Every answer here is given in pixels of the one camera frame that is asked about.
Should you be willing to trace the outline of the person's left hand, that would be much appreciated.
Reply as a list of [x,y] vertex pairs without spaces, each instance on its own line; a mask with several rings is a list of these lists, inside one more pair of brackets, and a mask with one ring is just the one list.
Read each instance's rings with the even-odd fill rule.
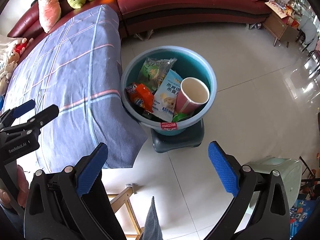
[[29,182],[26,179],[26,176],[24,174],[24,170],[20,165],[17,165],[17,177],[16,182],[17,185],[14,185],[14,190],[10,190],[8,193],[7,190],[1,188],[1,205],[6,209],[11,209],[12,205],[12,199],[13,196],[14,199],[16,199],[16,202],[21,206],[22,208],[26,207],[27,199],[28,199],[28,193],[29,193]]

